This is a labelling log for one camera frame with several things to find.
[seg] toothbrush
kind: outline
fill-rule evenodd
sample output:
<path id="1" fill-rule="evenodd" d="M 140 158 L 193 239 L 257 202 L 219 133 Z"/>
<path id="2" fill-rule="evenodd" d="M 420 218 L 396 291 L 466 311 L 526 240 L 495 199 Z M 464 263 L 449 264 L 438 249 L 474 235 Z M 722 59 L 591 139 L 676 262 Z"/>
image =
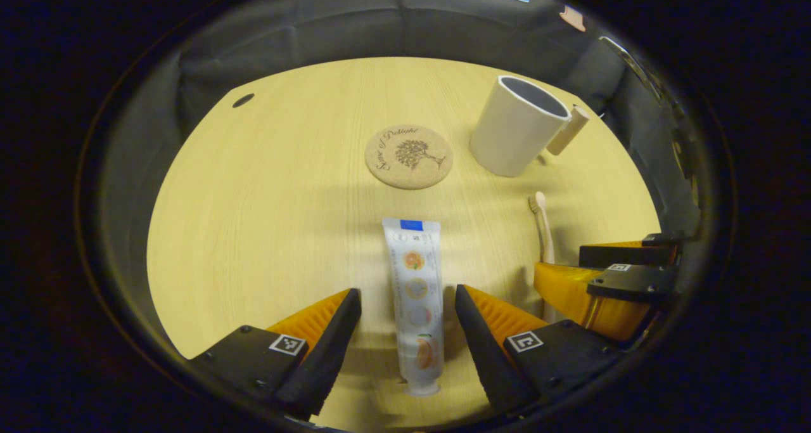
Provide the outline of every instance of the toothbrush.
<path id="1" fill-rule="evenodd" d="M 541 262 L 555 263 L 555 246 L 552 243 L 552 234 L 549 230 L 549 219 L 547 219 L 547 197 L 541 191 L 535 196 L 529 197 L 530 210 L 535 213 L 535 222 L 538 223 L 541 235 Z M 548 323 L 556 323 L 564 320 L 564 315 L 560 314 L 552 305 L 541 299 L 541 318 Z"/>
<path id="2" fill-rule="evenodd" d="M 541 191 L 535 196 L 529 197 L 530 210 L 535 213 L 535 222 L 541 234 L 541 261 L 544 263 L 555 263 L 555 246 L 552 242 L 552 234 L 549 231 L 549 220 L 547 219 L 547 197 Z"/>

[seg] wooden table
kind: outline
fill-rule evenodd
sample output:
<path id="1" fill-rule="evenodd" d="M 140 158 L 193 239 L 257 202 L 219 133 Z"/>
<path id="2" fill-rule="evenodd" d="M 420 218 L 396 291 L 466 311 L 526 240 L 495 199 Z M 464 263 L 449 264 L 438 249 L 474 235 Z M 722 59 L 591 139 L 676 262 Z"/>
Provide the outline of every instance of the wooden table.
<path id="1" fill-rule="evenodd" d="M 547 196 L 558 263 L 576 265 L 585 243 L 660 230 L 634 163 L 591 110 L 562 155 L 544 152 L 516 178 L 480 167 L 468 141 L 502 73 L 448 60 L 363 58 L 229 92 L 177 154 L 151 218 L 151 294 L 177 349 L 192 358 L 241 324 L 270 326 L 356 287 L 362 318 L 313 422 L 413 430 L 487 416 L 454 312 L 454 286 L 469 283 L 538 314 L 531 286 L 539 239 L 527 196 Z M 539 84 L 568 106 L 585 107 Z M 248 93 L 255 97 L 234 108 Z M 447 138 L 455 153 L 447 178 L 425 190 L 398 190 L 370 174 L 367 142 L 396 124 Z M 446 362 L 442 391 L 429 398 L 402 392 L 380 224 L 386 216 L 442 223 Z"/>

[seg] toothbrush handle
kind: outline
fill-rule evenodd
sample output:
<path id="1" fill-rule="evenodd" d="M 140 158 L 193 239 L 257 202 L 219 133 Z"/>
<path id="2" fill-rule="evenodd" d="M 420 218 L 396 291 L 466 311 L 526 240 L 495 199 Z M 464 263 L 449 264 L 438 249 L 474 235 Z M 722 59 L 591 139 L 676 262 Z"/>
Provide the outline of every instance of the toothbrush handle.
<path id="1" fill-rule="evenodd" d="M 585 110 L 575 105 L 572 108 L 572 120 L 549 142 L 547 151 L 553 155 L 560 155 L 564 148 L 574 140 L 574 136 L 580 132 L 580 129 L 583 129 L 583 126 L 589 119 L 591 119 L 591 116 L 586 113 Z"/>
<path id="2" fill-rule="evenodd" d="M 544 229 L 542 229 L 542 238 L 544 239 L 544 263 L 555 263 L 555 245 L 552 242 L 552 233 L 549 230 L 549 219 L 547 219 L 547 211 L 541 208 L 541 216 L 544 219 Z"/>

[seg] toothpaste tube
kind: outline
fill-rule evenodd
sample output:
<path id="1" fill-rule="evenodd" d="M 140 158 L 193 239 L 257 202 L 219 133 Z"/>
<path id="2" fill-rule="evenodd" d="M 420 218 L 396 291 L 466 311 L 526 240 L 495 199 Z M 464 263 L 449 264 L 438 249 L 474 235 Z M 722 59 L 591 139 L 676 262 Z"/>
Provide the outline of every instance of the toothpaste tube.
<path id="1" fill-rule="evenodd" d="M 412 396 L 434 395 L 444 363 L 440 223 L 383 219 L 392 266 L 397 356 Z"/>

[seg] white cylindrical object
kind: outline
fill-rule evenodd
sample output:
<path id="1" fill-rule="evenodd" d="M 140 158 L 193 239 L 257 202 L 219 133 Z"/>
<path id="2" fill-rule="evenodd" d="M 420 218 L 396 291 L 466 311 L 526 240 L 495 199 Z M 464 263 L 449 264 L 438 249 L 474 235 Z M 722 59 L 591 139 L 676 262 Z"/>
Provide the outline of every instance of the white cylindrical object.
<path id="1" fill-rule="evenodd" d="M 470 138 L 470 152 L 496 175 L 521 175 L 571 118 L 566 105 L 551 93 L 501 75 Z"/>

